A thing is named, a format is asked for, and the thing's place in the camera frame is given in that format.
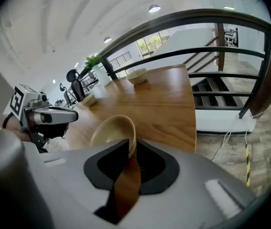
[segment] ceiling light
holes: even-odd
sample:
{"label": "ceiling light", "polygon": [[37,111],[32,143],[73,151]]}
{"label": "ceiling light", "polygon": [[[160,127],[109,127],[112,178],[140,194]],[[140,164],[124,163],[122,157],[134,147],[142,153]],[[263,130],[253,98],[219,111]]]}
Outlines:
{"label": "ceiling light", "polygon": [[230,8],[230,7],[223,7],[223,8],[227,10],[234,10],[234,8]]}
{"label": "ceiling light", "polygon": [[148,8],[148,12],[150,13],[154,13],[154,12],[157,12],[161,9],[160,6],[156,5],[156,4],[153,4],[153,5],[150,5],[149,8]]}
{"label": "ceiling light", "polygon": [[109,36],[107,36],[107,37],[105,37],[105,39],[104,39],[104,43],[110,42],[111,40],[112,40],[112,38],[109,37]]}

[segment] office chair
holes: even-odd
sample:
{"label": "office chair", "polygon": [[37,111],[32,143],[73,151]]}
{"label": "office chair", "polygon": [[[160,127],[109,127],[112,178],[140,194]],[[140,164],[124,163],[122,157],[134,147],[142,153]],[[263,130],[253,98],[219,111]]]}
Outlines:
{"label": "office chair", "polygon": [[76,101],[74,100],[74,101],[71,102],[71,100],[70,100],[70,98],[68,96],[68,90],[67,90],[67,88],[65,86],[63,86],[62,83],[60,83],[59,88],[60,88],[60,91],[62,91],[62,92],[64,92],[64,90],[65,90],[65,92],[63,93],[63,96],[64,96],[64,98],[65,98],[65,100],[67,102],[67,107],[75,104]]}
{"label": "office chair", "polygon": [[76,99],[78,102],[81,102],[85,98],[85,94],[83,91],[83,86],[81,82],[78,80],[79,78],[79,73],[76,70],[70,70],[67,73],[67,81],[71,82],[71,88],[73,93],[76,96]]}

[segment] green plant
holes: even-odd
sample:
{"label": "green plant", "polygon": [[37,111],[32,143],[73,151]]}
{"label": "green plant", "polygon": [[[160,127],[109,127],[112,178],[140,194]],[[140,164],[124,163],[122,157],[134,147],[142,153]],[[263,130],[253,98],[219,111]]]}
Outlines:
{"label": "green plant", "polygon": [[150,39],[149,39],[150,44],[153,43],[160,43],[161,42],[161,38],[157,35],[153,35]]}
{"label": "green plant", "polygon": [[92,57],[86,57],[86,60],[86,68],[91,69],[93,66],[98,65],[102,61],[102,58],[100,55],[93,55]]}
{"label": "green plant", "polygon": [[147,50],[147,47],[146,47],[146,45],[145,45],[145,42],[144,42],[143,39],[139,39],[139,40],[137,40],[136,42],[137,42],[138,46],[140,47],[140,49],[141,49],[141,51],[142,51],[143,53],[145,53],[145,52],[148,51],[148,50]]}

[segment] ceramic bowl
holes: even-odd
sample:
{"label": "ceramic bowl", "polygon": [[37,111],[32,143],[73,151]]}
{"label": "ceramic bowl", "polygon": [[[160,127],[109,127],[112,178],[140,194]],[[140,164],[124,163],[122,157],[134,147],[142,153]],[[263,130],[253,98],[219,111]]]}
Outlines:
{"label": "ceramic bowl", "polygon": [[86,96],[82,101],[81,105],[85,107],[91,107],[93,104],[96,103],[96,99],[93,94]]}
{"label": "ceramic bowl", "polygon": [[90,141],[90,146],[98,146],[115,140],[129,139],[129,158],[136,148],[136,129],[131,119],[125,115],[115,115],[102,122]]}
{"label": "ceramic bowl", "polygon": [[139,85],[147,79],[147,70],[145,68],[138,69],[126,76],[126,79],[133,85]]}

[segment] potted plant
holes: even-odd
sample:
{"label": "potted plant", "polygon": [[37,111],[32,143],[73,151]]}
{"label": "potted plant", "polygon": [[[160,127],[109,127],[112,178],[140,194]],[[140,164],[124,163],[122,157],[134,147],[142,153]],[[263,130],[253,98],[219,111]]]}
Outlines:
{"label": "potted plant", "polygon": [[101,85],[106,86],[110,83],[109,76],[102,72],[101,69],[98,67],[98,64],[102,61],[101,56],[96,55],[92,57],[86,57],[87,62],[85,62],[87,69],[93,69],[96,73],[96,77],[98,81],[101,83]]}

